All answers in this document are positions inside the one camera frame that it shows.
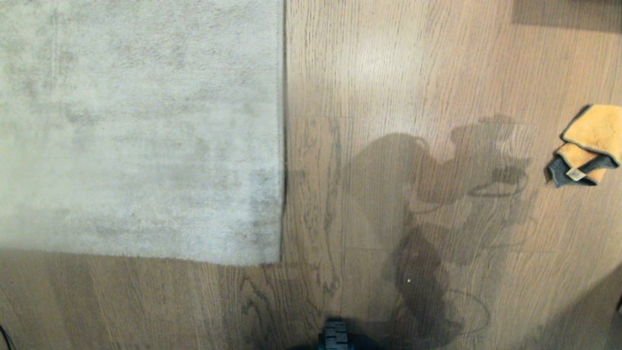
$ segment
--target wood grain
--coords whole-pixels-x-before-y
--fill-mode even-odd
[[[2,251],[0,323],[18,349],[288,349],[335,315],[390,349],[620,348],[622,173],[542,170],[622,104],[622,3],[543,6],[288,1],[282,262]]]

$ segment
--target black cable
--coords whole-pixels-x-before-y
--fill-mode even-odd
[[[2,338],[4,338],[4,342],[6,343],[7,350],[15,350],[15,344],[13,343],[13,340],[9,336],[9,333],[7,333],[4,330],[1,324],[0,324],[0,333],[2,333]]]

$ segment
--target microfiber cloth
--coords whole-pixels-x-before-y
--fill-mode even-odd
[[[607,169],[620,166],[622,107],[586,107],[564,130],[562,140],[566,143],[549,165],[555,185],[596,186]]]
[[[283,8],[0,1],[0,248],[278,262]]]

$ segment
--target dark object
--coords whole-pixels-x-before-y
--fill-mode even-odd
[[[15,344],[13,344],[13,340],[9,336],[9,333],[7,333],[4,330],[1,324],[0,324],[0,333],[2,333],[2,338],[4,338],[4,342],[6,343],[7,350],[15,350]]]
[[[348,333],[346,321],[328,319],[318,336],[317,350],[385,350],[362,334]]]

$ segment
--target orange microfiber cloth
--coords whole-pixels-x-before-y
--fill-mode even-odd
[[[555,185],[596,186],[607,169],[620,166],[622,107],[586,107],[564,130],[562,140],[566,143],[549,164]]]

